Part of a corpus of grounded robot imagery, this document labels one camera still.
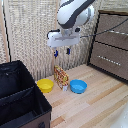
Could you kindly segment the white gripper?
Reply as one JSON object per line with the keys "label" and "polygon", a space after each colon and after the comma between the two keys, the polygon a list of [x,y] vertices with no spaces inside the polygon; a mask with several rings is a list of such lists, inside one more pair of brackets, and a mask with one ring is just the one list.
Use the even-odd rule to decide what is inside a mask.
{"label": "white gripper", "polygon": [[[61,29],[51,30],[47,34],[47,45],[51,48],[72,46],[78,44],[80,41],[80,32],[67,29],[62,31]],[[67,55],[70,55],[71,49],[67,48]],[[54,57],[58,56],[58,50],[54,51]]]}

